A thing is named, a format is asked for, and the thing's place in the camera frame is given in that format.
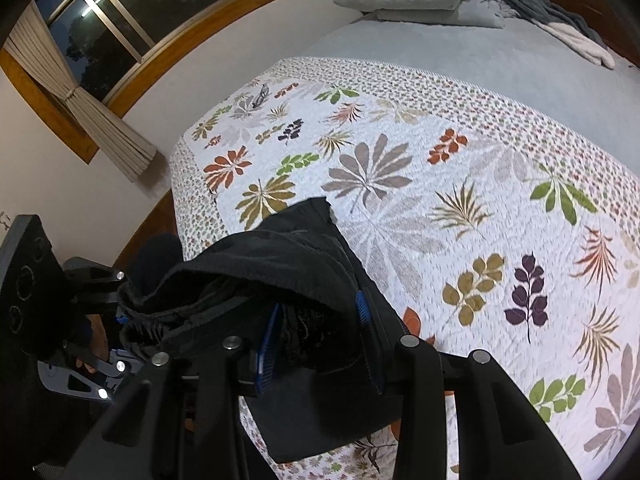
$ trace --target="wall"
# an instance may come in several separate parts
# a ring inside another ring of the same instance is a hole
[[[201,44],[124,118],[168,158],[178,137],[215,104],[359,15],[332,0],[277,0]],[[0,71],[0,211],[39,214],[59,260],[112,263],[170,185],[162,158],[151,173],[151,184],[135,186],[102,152],[85,165]]]

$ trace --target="floral quilt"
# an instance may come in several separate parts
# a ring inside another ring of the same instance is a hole
[[[185,257],[325,195],[413,333],[487,349],[596,480],[640,415],[640,186],[531,108],[413,68],[286,59],[212,108],[172,156]],[[283,480],[389,479],[398,425]],[[459,472],[447,397],[449,479]]]

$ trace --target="purple leaf print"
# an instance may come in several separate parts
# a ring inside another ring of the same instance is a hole
[[[545,286],[542,276],[544,269],[536,265],[533,254],[525,254],[522,257],[522,268],[517,267],[513,273],[516,280],[526,285],[517,285],[513,288],[511,299],[517,308],[508,308],[504,311],[504,317],[512,325],[527,322],[527,340],[531,344],[531,326],[529,320],[535,326],[543,326],[549,319],[546,309],[546,296],[535,296]]]

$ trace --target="window frame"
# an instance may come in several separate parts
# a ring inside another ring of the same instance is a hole
[[[103,101],[122,118],[133,105],[166,73],[194,48],[243,16],[275,0],[220,0],[184,22],[156,44],[142,65],[125,74]],[[52,13],[63,9],[67,0]],[[45,17],[49,23],[50,16]],[[24,71],[4,48],[0,49],[0,68],[42,121],[85,163],[98,151],[97,145],[60,104]]]

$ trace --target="beige curtain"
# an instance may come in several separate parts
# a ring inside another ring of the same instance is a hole
[[[33,0],[4,47],[31,77],[65,104],[130,181],[146,170],[156,147],[78,85]]]

